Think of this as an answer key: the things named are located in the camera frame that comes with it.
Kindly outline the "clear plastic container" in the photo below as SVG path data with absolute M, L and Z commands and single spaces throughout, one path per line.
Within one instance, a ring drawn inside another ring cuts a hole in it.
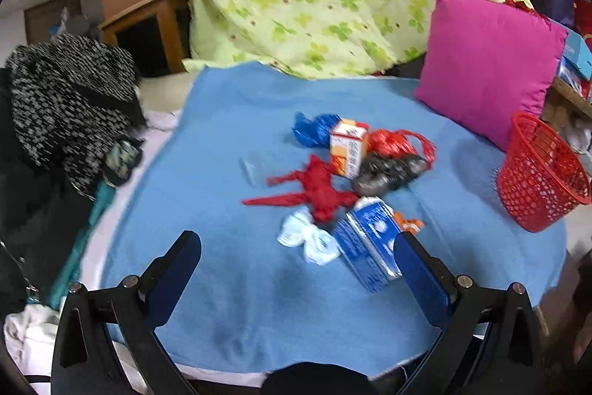
M 268 180 L 277 175 L 277 163 L 271 153 L 252 151 L 241 158 L 241 166 L 252 187 L 266 187 Z

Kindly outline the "black jacket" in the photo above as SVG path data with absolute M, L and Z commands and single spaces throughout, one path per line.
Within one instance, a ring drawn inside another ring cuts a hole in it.
M 60 170 L 31 161 L 13 128 L 10 75 L 1 70 L 1 314 L 44 302 L 86 227 L 93 202 Z

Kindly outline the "blue plastic bag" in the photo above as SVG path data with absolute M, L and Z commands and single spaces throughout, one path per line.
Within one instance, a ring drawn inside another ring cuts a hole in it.
M 337 114 L 320 114 L 314 118 L 308 118 L 304 113 L 295 115 L 292 132 L 296 141 L 309 148 L 328 148 L 330 146 L 330 133 L 341 121 Z

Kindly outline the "light blue cardboard box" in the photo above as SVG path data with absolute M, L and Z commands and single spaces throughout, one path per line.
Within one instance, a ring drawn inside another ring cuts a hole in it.
M 591 80 L 591 51 L 585 39 L 569 27 L 555 21 L 555 24 L 564 28 L 567 32 L 562 58 L 557 69 L 557 74 L 568 69 L 576 73 L 581 79 Z

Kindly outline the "red knotted plastic bag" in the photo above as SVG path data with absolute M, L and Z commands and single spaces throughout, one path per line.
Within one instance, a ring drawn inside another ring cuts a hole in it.
M 336 190 L 332 184 L 332 164 L 311 154 L 303 170 L 293 170 L 279 177 L 268 177 L 267 184 L 273 187 L 288 181 L 298 181 L 302 190 L 298 193 L 277 194 L 272 197 L 257 197 L 242 201 L 244 205 L 263 205 L 264 207 L 309 206 L 313 221 L 327 224 L 334 221 L 340 208 L 352 208 L 359 200 L 359 195 L 352 190 Z

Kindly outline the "orange plastic bag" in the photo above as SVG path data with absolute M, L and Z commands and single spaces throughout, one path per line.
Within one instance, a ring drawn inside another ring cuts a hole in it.
M 412 235 L 418 235 L 424 227 L 421 220 L 417 220 L 416 218 L 414 220 L 404 218 L 399 211 L 395 211 L 393 219 L 402 232 L 410 232 Z

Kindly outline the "blue toothpaste box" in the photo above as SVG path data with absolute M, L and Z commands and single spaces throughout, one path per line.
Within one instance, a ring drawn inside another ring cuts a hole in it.
M 401 277 L 393 247 L 402 228 L 379 197 L 362 197 L 333 228 L 332 236 L 362 286 L 377 293 Z

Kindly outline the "blue towel blanket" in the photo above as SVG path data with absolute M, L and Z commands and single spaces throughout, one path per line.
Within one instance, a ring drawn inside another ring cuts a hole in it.
M 246 179 L 245 154 L 271 153 L 277 175 L 299 170 L 310 150 L 292 134 L 296 113 L 335 113 L 428 138 L 437 148 L 434 167 L 385 201 L 423 221 L 421 244 L 453 273 L 488 288 L 519 282 L 538 304 L 560 278 L 564 223 L 537 234 L 517 225 L 495 189 L 503 153 L 417 102 L 415 90 L 410 79 L 308 81 L 258 63 L 203 71 L 172 138 L 134 191 L 100 286 L 140 274 L 191 230 L 202 240 L 202 258 L 158 330 L 177 363 L 259 373 L 314 361 L 374 376 L 427 351 L 437 330 L 404 280 L 370 293 L 343 260 L 317 266 L 301 249 L 280 245 L 286 210 L 242 204 L 271 194 Z

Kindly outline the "magenta pillow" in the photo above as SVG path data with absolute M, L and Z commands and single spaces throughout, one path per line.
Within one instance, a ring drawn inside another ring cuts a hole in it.
M 506 150 L 512 115 L 541 115 L 566 39 L 505 3 L 435 0 L 416 99 Z

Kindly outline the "black white patterned garment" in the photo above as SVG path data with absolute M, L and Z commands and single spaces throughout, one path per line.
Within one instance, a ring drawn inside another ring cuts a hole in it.
M 94 194 L 115 144 L 145 123 L 134 60 L 120 47 L 62 34 L 8 56 L 16 136 L 33 163 Z

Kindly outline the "orange white medicine box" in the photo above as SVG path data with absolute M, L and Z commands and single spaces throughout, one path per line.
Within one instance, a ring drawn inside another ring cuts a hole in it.
M 353 180 L 357 177 L 368 146 L 369 126 L 352 119 L 341 119 L 329 136 L 333 173 Z

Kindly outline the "red plastic mesh basket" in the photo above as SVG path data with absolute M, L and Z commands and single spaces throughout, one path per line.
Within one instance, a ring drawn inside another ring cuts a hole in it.
M 508 214 L 528 232 L 542 232 L 591 203 L 590 180 L 576 153 L 559 133 L 525 112 L 512 116 L 497 190 Z

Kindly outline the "light blue face mask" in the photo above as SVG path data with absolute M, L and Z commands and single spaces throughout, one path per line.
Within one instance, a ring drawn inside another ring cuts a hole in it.
M 325 266 L 341 255 L 336 239 L 315 225 L 306 205 L 284 219 L 277 242 L 287 248 L 301 247 L 305 261 L 317 266 Z

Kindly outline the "black plastic bag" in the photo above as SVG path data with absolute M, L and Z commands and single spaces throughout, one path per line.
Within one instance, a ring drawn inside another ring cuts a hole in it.
M 361 197 L 381 197 L 405 187 L 429 169 L 430 164 L 416 154 L 394 158 L 371 153 L 359 166 L 351 187 Z

